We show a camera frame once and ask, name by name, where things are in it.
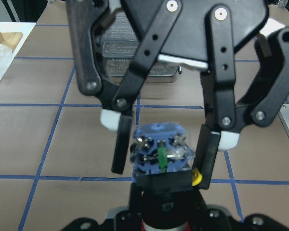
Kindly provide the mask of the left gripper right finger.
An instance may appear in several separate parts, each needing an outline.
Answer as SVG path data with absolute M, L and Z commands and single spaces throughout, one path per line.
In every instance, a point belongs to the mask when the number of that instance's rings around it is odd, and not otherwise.
M 264 214 L 251 214 L 243 221 L 235 219 L 220 205 L 208 205 L 201 192 L 195 190 L 196 231 L 289 231 L 289 227 Z

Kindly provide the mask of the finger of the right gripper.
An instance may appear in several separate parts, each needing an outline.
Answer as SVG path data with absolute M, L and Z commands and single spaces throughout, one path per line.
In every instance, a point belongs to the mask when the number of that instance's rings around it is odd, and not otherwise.
M 124 11 L 134 30 L 140 25 L 133 16 L 144 9 L 134 9 L 132 0 L 68 0 L 67 17 L 79 91 L 96 97 L 102 105 L 101 122 L 117 133 L 112 172 L 124 171 L 129 147 L 133 104 L 161 55 L 183 4 L 179 0 L 149 2 L 153 10 L 148 27 L 137 34 L 139 45 L 119 85 L 105 72 L 102 58 L 102 35 L 113 23 L 116 13 Z

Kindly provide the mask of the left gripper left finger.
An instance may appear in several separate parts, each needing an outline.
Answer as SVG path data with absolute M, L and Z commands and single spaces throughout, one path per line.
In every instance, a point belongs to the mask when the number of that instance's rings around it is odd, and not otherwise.
M 142 189 L 130 186 L 129 204 L 110 209 L 103 223 L 92 218 L 77 218 L 63 231 L 140 231 L 142 229 Z

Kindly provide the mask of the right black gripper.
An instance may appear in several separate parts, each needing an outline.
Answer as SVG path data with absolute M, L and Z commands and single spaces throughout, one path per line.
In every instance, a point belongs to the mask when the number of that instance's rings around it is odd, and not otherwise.
M 140 25 L 136 37 L 149 25 L 149 2 L 134 0 L 133 16 Z M 206 121 L 197 144 L 200 189 L 208 189 L 216 155 L 236 147 L 240 132 L 251 124 L 267 127 L 289 95 L 289 26 L 268 36 L 260 32 L 268 19 L 264 0 L 181 0 L 182 11 L 157 61 L 185 64 L 200 75 Z M 243 97 L 236 101 L 235 53 L 251 38 L 260 69 Z

